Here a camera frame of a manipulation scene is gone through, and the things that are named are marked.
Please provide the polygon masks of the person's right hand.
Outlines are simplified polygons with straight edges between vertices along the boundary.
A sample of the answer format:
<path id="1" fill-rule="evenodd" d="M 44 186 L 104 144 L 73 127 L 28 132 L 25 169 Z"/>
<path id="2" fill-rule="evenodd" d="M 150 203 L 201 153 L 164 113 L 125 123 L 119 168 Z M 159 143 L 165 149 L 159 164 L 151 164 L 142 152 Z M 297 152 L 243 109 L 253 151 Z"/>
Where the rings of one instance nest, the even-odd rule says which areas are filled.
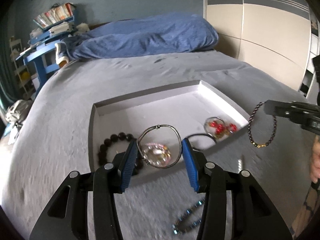
<path id="1" fill-rule="evenodd" d="M 320 177 L 320 143 L 319 135 L 315 136 L 310 157 L 310 178 L 317 183 Z"/>

